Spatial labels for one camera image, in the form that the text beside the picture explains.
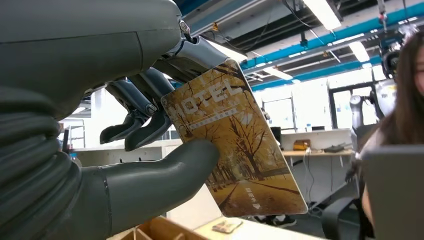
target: desk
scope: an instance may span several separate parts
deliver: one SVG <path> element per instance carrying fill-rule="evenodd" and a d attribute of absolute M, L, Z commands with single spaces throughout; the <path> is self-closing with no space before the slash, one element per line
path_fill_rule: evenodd
<path fill-rule="evenodd" d="M 305 157 L 306 151 L 281 151 L 284 157 L 290 157 L 290 164 L 293 167 L 293 157 Z M 343 167 L 343 156 L 351 156 L 354 153 L 352 149 L 345 149 L 340 152 L 314 152 L 308 154 L 309 157 L 333 157 L 338 156 L 340 165 Z"/>
<path fill-rule="evenodd" d="M 223 220 L 225 220 L 225 217 L 217 218 L 199 228 L 196 228 L 194 232 L 211 240 L 323 240 L 323 238 L 260 224 L 249 220 L 243 220 L 243 224 L 235 229 L 231 234 L 212 231 L 212 226 Z"/>

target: gray robotic hand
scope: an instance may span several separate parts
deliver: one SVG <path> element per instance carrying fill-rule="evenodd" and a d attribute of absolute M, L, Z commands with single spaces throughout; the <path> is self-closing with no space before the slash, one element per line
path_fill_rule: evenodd
<path fill-rule="evenodd" d="M 132 150 L 171 124 L 159 71 L 185 83 L 224 62 L 190 37 L 174 2 L 1 1 L 0 23 L 1 239 L 103 240 L 200 189 L 219 158 L 205 140 L 154 162 L 82 169 L 57 152 L 57 121 L 83 96 L 106 86 L 126 106 L 124 130 L 103 140 L 125 138 Z"/>

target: long brown hair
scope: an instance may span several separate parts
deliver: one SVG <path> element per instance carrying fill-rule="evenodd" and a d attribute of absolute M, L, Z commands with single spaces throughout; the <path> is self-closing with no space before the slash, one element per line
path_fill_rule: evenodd
<path fill-rule="evenodd" d="M 416 84 L 418 52 L 424 47 L 423 39 L 423 32 L 416 33 L 400 52 L 396 104 L 379 124 L 383 145 L 424 144 L 424 96 Z"/>

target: blue pipe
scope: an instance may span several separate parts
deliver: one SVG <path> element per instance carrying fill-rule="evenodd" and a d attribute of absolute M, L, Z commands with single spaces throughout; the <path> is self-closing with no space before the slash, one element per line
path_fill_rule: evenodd
<path fill-rule="evenodd" d="M 356 70 L 366 63 L 371 63 L 372 65 L 378 65 L 382 63 L 382 59 L 379 55 L 375 55 L 371 57 L 369 61 L 367 62 L 359 62 L 359 61 L 346 62 L 346 63 L 338 64 L 335 66 L 330 66 L 330 67 L 322 68 L 319 70 L 302 73 L 302 74 L 294 76 L 294 79 L 300 80 L 302 82 L 311 80 L 311 79 L 318 79 L 318 78 L 326 77 L 326 76 L 337 74 L 337 73 Z M 289 84 L 292 84 L 291 80 L 279 79 L 279 80 L 269 81 L 262 84 L 257 84 L 252 86 L 251 88 L 252 88 L 252 91 L 260 91 L 267 88 L 274 88 L 274 87 L 279 87 L 279 86 L 284 86 Z"/>
<path fill-rule="evenodd" d="M 412 18 L 412 17 L 424 16 L 424 2 L 409 6 L 406 8 L 406 11 L 408 15 L 407 17 L 405 16 L 404 9 L 389 13 L 387 15 L 388 17 L 387 25 L 388 26 L 394 25 L 400 21 L 403 21 L 405 19 Z M 340 31 L 336 31 L 334 35 L 327 34 L 324 36 L 320 36 L 324 44 L 318 38 L 314 38 L 308 41 L 308 48 L 304 48 L 300 44 L 293 45 L 285 49 L 280 49 L 278 51 L 266 54 L 264 56 L 256 57 L 247 62 L 243 62 L 241 63 L 241 68 L 243 70 L 250 69 L 255 67 L 257 64 L 267 63 L 270 61 L 277 61 L 277 60 L 286 58 L 290 55 L 300 53 L 305 50 L 311 50 L 318 47 L 326 46 L 327 44 L 337 40 L 353 37 L 358 34 L 370 32 L 371 30 L 374 30 L 374 29 L 382 29 L 382 28 L 383 26 L 379 23 L 379 19 L 376 17 L 371 20 L 342 29 Z"/>

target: cardboard box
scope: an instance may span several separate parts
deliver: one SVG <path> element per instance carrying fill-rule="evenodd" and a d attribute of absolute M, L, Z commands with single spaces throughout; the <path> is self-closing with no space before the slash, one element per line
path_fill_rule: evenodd
<path fill-rule="evenodd" d="M 207 238 L 158 216 L 108 240 L 207 240 Z"/>

